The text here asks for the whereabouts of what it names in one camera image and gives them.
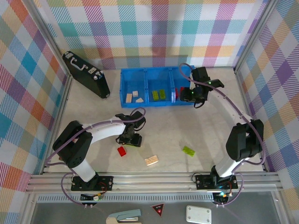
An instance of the wooden block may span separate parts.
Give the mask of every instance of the wooden block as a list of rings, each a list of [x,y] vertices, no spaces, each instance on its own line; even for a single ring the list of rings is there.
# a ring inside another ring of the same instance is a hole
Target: wooden block
[[[159,161],[159,159],[158,159],[157,155],[154,155],[152,157],[145,159],[145,163],[147,166],[153,165],[158,161]]]
[[[143,103],[143,99],[142,98],[137,99],[136,103]]]
[[[133,97],[138,97],[138,91],[133,91]]]
[[[131,93],[127,93],[126,103],[129,104],[131,102],[132,102],[132,94]]]

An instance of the yellow-green block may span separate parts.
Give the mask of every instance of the yellow-green block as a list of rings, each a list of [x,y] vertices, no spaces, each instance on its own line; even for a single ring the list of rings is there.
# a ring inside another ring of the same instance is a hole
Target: yellow-green block
[[[183,152],[186,153],[186,154],[188,154],[188,155],[191,156],[191,157],[193,157],[194,154],[195,154],[195,151],[192,150],[192,149],[190,149],[190,148],[187,147],[187,146],[184,146],[184,148],[183,148]]]
[[[156,91],[156,90],[153,91],[153,98],[154,98],[154,101],[159,100],[158,91]]]
[[[166,99],[165,90],[160,90],[160,99]]]

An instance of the cable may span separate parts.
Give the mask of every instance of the cable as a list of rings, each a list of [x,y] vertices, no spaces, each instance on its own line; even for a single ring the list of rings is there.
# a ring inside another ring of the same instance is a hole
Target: cable
[[[238,193],[236,194],[236,196],[229,202],[225,203],[225,204],[220,204],[220,203],[217,203],[218,205],[229,205],[231,204],[232,202],[234,202],[238,196],[241,194],[241,191],[243,190],[243,186],[244,186],[244,179],[243,179],[243,175],[241,173],[235,173],[235,175],[240,175],[241,178],[242,178],[242,182],[241,182],[241,187],[240,187],[240,190],[238,191]]]
[[[70,139],[68,139],[61,147],[59,147],[57,150],[54,151],[54,153],[52,153],[45,161],[45,166],[54,166],[54,165],[58,165],[57,163],[49,163],[51,161],[51,159],[53,158],[54,155],[56,155],[57,153],[59,153],[64,147],[66,147],[71,141],[73,141],[77,136],[79,136],[81,133],[89,130],[89,129],[92,129],[94,127],[98,127],[100,125],[106,125],[106,124],[113,124],[113,123],[119,123],[119,124],[122,124],[122,123],[132,123],[132,122],[136,122],[136,121],[139,121],[141,120],[144,116],[145,116],[145,109],[143,107],[137,107],[135,108],[131,114],[133,114],[135,111],[137,111],[138,109],[142,109],[143,110],[143,115],[138,118],[138,119],[135,119],[135,120],[106,120],[106,121],[101,121],[101,122],[98,122],[98,123],[95,123],[93,125],[90,125],[80,131],[78,131],[76,134],[74,134]]]
[[[103,183],[103,182],[99,182],[98,184],[104,185],[105,192],[103,192],[102,195],[105,194],[107,192],[107,185],[105,183]]]
[[[146,123],[146,121],[143,123],[142,127],[138,128],[138,129],[134,129],[134,131],[138,132],[138,131],[140,131],[141,129],[143,129],[143,127],[145,126],[145,123]]]
[[[197,103],[194,103],[194,108],[195,109],[201,108],[204,104],[205,104],[205,102],[202,102],[199,106],[196,106]]]
[[[193,180],[193,177],[194,177],[195,174],[199,174],[199,175],[202,175],[202,174],[200,174],[200,173],[194,173],[194,174],[192,174],[191,180],[193,181],[193,183],[196,184],[196,181]]]
[[[259,133],[257,132],[257,130],[256,130],[256,128],[250,123],[250,121],[248,121],[247,119],[246,119],[246,117],[244,117],[244,115],[243,115],[243,113],[239,110],[239,108],[233,103],[233,101],[227,96],[227,95],[225,95],[222,91],[220,91],[219,89],[217,89],[217,88],[215,88],[215,87],[213,87],[213,86],[211,86],[211,85],[209,85],[209,84],[206,84],[206,83],[202,83],[202,82],[197,82],[197,81],[194,81],[194,80],[192,80],[192,79],[190,79],[188,76],[186,76],[184,73],[183,73],[183,71],[182,71],[182,65],[186,65],[186,66],[188,66],[191,70],[193,70],[193,68],[190,66],[190,65],[188,65],[187,63],[181,63],[180,65],[179,65],[179,72],[181,73],[181,75],[185,78],[185,79],[187,79],[187,80],[189,80],[190,82],[193,82],[193,83],[196,83],[196,84],[199,84],[199,85],[203,85],[203,86],[206,86],[206,87],[209,87],[209,88],[211,88],[211,89],[213,89],[213,90],[215,90],[216,92],[218,92],[220,95],[222,95],[230,104],[231,104],[231,106],[236,110],[236,112],[239,114],[239,116],[250,126],[250,128],[254,131],[254,133],[256,134],[256,136],[257,136],[257,138],[258,138],[258,141],[260,142],[260,144],[261,144],[261,147],[262,147],[262,160],[260,161],[260,162],[258,162],[258,163],[255,163],[255,162],[251,162],[251,161],[248,161],[248,160],[245,160],[245,161],[243,161],[243,162],[247,162],[247,163],[249,163],[249,164],[252,164],[252,165],[262,165],[264,162],[265,162],[265,160],[266,160],[266,150],[265,150],[265,147],[264,147],[264,145],[263,145],[263,140],[262,140],[262,138],[261,138],[261,136],[259,135]],[[233,170],[232,170],[232,173],[234,173],[242,164],[243,164],[243,162],[240,162]]]
[[[233,187],[232,187],[232,184],[231,184],[231,182],[230,182],[230,181],[229,181],[228,183],[229,183],[229,187],[230,187],[229,194],[231,194],[231,193],[232,193],[232,188],[233,188]]]
[[[64,186],[63,186],[64,178],[65,178],[67,175],[70,175],[70,174],[73,174],[73,173],[66,173],[66,174],[61,178],[61,182],[60,182],[61,190],[62,190],[62,192],[64,193],[64,195],[65,195],[71,202],[74,202],[75,204],[84,206],[83,204],[81,204],[81,203],[79,203],[79,202],[76,202],[76,201],[73,200],[70,196],[68,196],[68,194],[66,193],[66,191],[65,191],[65,189],[64,189]]]
[[[117,140],[119,140],[119,139],[120,139],[120,136],[118,136],[118,137],[115,139],[116,143],[119,144],[119,145],[121,145],[121,146],[125,145],[125,143],[122,143],[122,144],[121,144],[119,141],[117,141]]]

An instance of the stapler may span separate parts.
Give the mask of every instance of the stapler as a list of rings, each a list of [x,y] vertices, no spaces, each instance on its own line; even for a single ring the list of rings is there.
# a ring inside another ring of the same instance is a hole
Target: stapler
[[[110,214],[106,219],[106,224],[118,224],[118,221],[125,222],[127,224],[142,224],[132,221],[138,221],[138,217],[141,216],[140,209],[122,211]]]

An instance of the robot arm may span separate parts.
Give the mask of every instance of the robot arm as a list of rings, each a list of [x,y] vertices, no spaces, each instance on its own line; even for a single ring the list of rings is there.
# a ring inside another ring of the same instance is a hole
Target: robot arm
[[[124,114],[117,114],[110,120],[136,120],[140,118],[142,114],[136,111],[134,114],[128,116]],[[133,145],[140,147],[142,142],[142,137],[135,133],[140,130],[141,125],[146,122],[143,117],[137,122],[133,123],[108,123],[84,131],[72,142],[70,142],[66,147],[63,148],[58,155],[65,162],[68,168],[72,169],[76,174],[84,181],[89,182],[96,176],[96,172],[89,165],[86,160],[86,154],[89,146],[101,139],[107,138],[109,136],[118,135],[118,143],[121,145]],[[88,124],[80,124],[78,121],[72,121],[64,129],[61,135],[53,144],[53,149],[56,151],[60,146],[62,146],[68,139],[70,139],[75,133],[88,127]]]
[[[210,79],[205,67],[192,70],[191,79],[197,82],[206,83],[215,88],[224,87],[219,79]],[[222,114],[229,128],[231,128],[231,133],[226,143],[227,154],[219,164],[212,168],[210,174],[209,179],[212,179],[214,186],[231,180],[233,170],[240,162],[248,160],[262,151],[262,147],[254,131],[219,92],[213,91],[212,88],[207,86],[194,85],[194,83],[191,83],[190,88],[185,87],[181,91],[180,100],[193,102],[195,108],[202,107],[204,103],[208,101]],[[259,135],[263,137],[263,123],[261,120],[254,120],[243,111],[241,112],[243,116],[251,122]]]

